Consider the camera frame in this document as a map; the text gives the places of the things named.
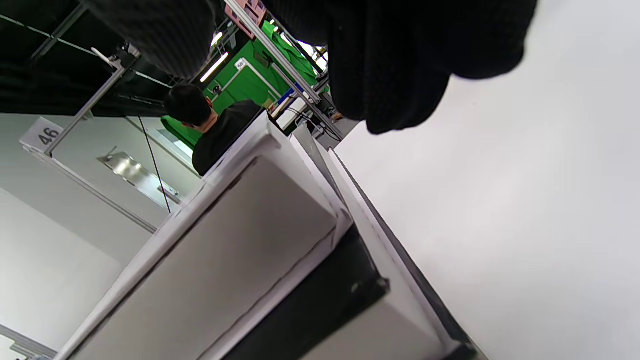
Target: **number 46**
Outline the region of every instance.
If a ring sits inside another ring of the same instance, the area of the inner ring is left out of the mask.
[[[53,142],[53,139],[57,138],[58,135],[59,135],[59,133],[57,131],[51,130],[48,127],[46,129],[44,129],[43,133],[44,133],[44,135],[38,135],[38,137],[40,138],[40,141],[44,145],[49,145],[50,143]]]

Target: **number sign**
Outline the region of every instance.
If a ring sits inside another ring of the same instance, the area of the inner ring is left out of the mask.
[[[40,117],[31,126],[31,129],[20,138],[20,143],[40,152],[45,152],[63,130],[62,127]]]
[[[238,69],[238,70],[242,70],[245,66],[246,66],[246,59],[245,58],[241,58],[240,60],[238,60],[236,62],[236,69]]]

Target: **wire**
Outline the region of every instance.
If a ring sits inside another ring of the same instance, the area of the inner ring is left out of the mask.
[[[142,118],[140,117],[140,115],[138,115],[138,120],[140,120],[140,126],[142,127],[142,132],[145,134],[145,138],[147,139],[147,145],[149,145],[151,158],[154,160],[154,166],[156,167],[156,174],[158,175],[158,180],[160,180],[160,189],[162,189],[162,194],[164,195],[164,201],[166,201],[166,208],[167,210],[169,210],[169,214],[170,214],[171,207],[169,206],[169,198],[166,196],[166,191],[164,190],[164,183],[162,182],[162,177],[160,177],[160,171],[158,170],[158,164],[156,163],[156,156],[154,155],[154,150],[153,148],[151,148],[151,142],[149,141],[149,134],[147,134],[145,123],[142,122]]]
[[[316,127],[316,128],[318,128],[318,127],[319,127],[319,128],[321,128],[321,129],[324,131],[324,133],[325,133],[327,136],[329,136],[331,139],[333,139],[333,140],[335,140],[335,141],[337,141],[337,142],[340,142],[340,138],[338,137],[338,134],[336,134],[336,133],[335,133],[335,131],[333,131],[333,129],[332,129],[332,128],[330,128],[330,127],[326,126],[324,123],[320,122],[320,126],[316,126],[316,125],[314,124],[314,122],[311,120],[311,118],[310,118],[309,116],[307,116],[307,115],[305,115],[305,114],[300,113],[300,111],[295,110],[295,109],[292,109],[292,108],[286,108],[286,110],[289,110],[289,111],[291,111],[291,112],[295,113],[295,114],[296,114],[297,116],[299,116],[301,119],[309,120],[309,122],[311,122],[311,124],[313,124],[313,126],[314,126],[314,127]]]

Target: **black shirt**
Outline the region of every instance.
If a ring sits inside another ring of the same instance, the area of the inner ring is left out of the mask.
[[[193,168],[200,176],[218,162],[262,110],[253,101],[245,100],[236,102],[220,114],[215,125],[202,135],[193,149]]]

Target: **fluorescent light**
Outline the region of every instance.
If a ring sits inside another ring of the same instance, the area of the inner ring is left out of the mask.
[[[221,38],[222,38],[223,33],[217,33],[216,36],[213,37],[213,41],[211,42],[211,46],[216,45],[216,42],[218,42]]]
[[[318,60],[316,60],[316,64],[318,64],[318,66],[320,66],[320,69],[326,70],[326,68],[327,68],[327,62],[323,58],[319,58]]]
[[[280,34],[280,37],[282,38],[282,40],[284,40],[284,42],[289,44],[289,46],[293,47],[293,44],[289,41],[289,39],[287,39],[286,36],[284,36],[284,34]]]
[[[302,41],[299,41],[298,44],[302,46],[302,48],[307,52],[309,56],[315,55],[316,52],[314,51],[314,48],[311,45],[305,44]]]
[[[211,75],[211,73],[214,72],[214,70],[216,70],[220,66],[220,64],[222,64],[223,61],[225,61],[227,56],[229,56],[229,53],[225,53],[220,59],[218,59],[218,61],[216,61],[216,63],[213,64],[211,69],[209,69],[209,71],[207,71],[207,73],[204,74],[202,79],[200,79],[200,82],[203,83],[209,77],[209,75]]]

